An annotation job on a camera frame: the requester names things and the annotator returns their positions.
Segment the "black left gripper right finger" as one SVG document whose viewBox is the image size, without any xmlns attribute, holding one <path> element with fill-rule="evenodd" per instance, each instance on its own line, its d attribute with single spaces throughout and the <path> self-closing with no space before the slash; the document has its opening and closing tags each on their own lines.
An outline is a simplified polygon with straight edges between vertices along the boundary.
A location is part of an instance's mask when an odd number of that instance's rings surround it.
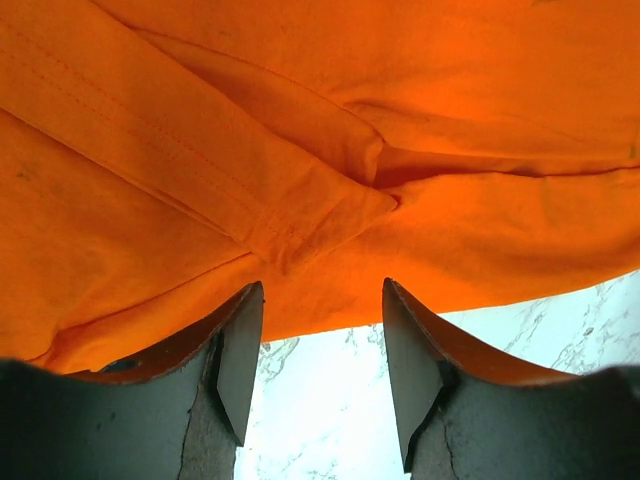
<svg viewBox="0 0 640 480">
<path fill-rule="evenodd" d="M 386 279 L 383 327 L 413 479 L 635 479 L 639 369 L 573 375 L 511 356 Z"/>
</svg>

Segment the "orange t shirt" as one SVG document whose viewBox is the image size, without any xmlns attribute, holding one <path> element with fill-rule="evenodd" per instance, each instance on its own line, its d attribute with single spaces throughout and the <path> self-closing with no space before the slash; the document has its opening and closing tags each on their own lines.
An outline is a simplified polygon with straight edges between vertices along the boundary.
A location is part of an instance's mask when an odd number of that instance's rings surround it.
<svg viewBox="0 0 640 480">
<path fill-rule="evenodd" d="M 635 1 L 5 1 L 1 353 L 98 370 L 639 266 Z"/>
</svg>

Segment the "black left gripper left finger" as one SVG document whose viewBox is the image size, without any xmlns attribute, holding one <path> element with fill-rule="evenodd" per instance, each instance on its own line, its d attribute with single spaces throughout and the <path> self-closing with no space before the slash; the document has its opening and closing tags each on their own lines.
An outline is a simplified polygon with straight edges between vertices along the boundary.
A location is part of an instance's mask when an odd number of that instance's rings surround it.
<svg viewBox="0 0 640 480">
<path fill-rule="evenodd" d="M 97 372 L 1 362 L 5 479 L 230 479 L 263 324 L 252 283 L 211 314 Z"/>
</svg>

